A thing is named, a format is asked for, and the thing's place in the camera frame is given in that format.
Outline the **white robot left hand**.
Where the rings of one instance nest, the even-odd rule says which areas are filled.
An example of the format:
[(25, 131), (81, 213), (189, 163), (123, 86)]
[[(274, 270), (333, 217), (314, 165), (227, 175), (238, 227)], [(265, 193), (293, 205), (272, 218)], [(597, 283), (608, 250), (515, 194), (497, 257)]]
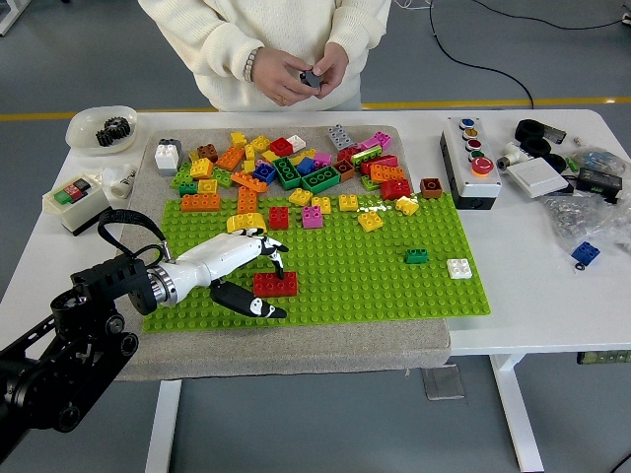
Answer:
[(289, 248), (280, 241), (265, 236), (258, 229), (232, 234), (219, 234), (179, 256), (175, 262), (164, 262), (154, 270), (154, 277), (162, 283), (164, 294), (160, 304), (180, 303), (196, 287), (208, 287), (211, 299), (234, 312), (262, 318), (287, 317), (287, 312), (252, 292), (223, 278), (250, 263), (260, 255), (269, 257), (279, 279), (284, 278), (281, 254)]

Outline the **person's left hand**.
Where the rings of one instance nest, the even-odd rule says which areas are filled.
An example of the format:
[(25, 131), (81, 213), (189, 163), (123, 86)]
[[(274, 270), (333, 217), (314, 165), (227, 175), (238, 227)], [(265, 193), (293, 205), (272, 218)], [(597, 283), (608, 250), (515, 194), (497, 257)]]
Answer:
[(341, 45), (335, 42), (326, 44), (323, 57), (312, 69), (321, 78), (315, 95), (318, 99), (324, 99), (342, 83), (348, 63), (348, 55)]

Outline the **person's right hand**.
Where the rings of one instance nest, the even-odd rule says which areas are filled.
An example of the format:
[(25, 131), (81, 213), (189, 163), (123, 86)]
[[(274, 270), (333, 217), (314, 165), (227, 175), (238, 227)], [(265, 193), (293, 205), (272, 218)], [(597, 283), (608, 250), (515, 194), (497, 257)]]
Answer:
[(255, 86), (280, 106), (291, 106), (319, 94), (319, 88), (307, 86), (294, 73), (312, 66), (283, 50), (261, 47), (254, 57), (250, 77)]

